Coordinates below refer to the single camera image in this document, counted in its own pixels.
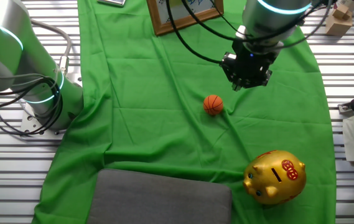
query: piggy bank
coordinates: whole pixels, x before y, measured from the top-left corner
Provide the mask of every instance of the piggy bank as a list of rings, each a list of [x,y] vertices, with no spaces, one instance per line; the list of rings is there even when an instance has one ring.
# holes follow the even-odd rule
[[[250,163],[243,186],[259,203],[274,205],[298,196],[306,182],[305,164],[290,152],[274,150]]]

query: gray pad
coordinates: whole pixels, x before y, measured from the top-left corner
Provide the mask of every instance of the gray pad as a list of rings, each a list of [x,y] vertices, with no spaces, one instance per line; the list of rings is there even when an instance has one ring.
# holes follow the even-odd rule
[[[87,224],[229,224],[231,202],[221,184],[104,169]]]

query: small ball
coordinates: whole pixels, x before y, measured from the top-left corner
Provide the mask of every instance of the small ball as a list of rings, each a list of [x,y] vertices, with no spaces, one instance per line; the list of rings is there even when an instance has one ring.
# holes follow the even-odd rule
[[[224,103],[222,102],[221,97],[217,95],[210,95],[204,99],[203,109],[210,115],[217,115],[221,113],[223,108]]]

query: green tablecloth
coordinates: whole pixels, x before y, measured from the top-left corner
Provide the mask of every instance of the green tablecloth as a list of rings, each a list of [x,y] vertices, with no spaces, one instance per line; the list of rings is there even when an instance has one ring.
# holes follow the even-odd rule
[[[224,4],[238,27],[244,1]],[[225,184],[232,224],[335,222],[332,127],[307,43],[282,50],[267,87],[234,92],[218,65],[185,50],[175,34],[154,35],[145,0],[124,8],[78,0],[78,12],[85,107],[55,155],[33,223],[85,223],[103,168]],[[221,18],[207,24],[235,33]],[[200,26],[182,35],[208,57],[232,51]],[[286,43],[302,36],[297,30]],[[216,117],[202,107],[211,94],[225,105]],[[246,194],[243,171],[273,149],[306,164],[307,185],[291,202],[263,208]]]

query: wooden block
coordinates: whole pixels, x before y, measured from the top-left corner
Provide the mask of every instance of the wooden block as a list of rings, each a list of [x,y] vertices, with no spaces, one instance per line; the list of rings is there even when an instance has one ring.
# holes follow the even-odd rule
[[[352,17],[347,20],[329,16],[326,20],[326,34],[343,36],[352,26]]]
[[[337,19],[343,19],[343,16],[348,12],[348,7],[341,4],[333,10],[332,15]]]
[[[349,18],[352,18],[352,12],[348,11],[344,16],[343,16],[343,20],[347,20]]]

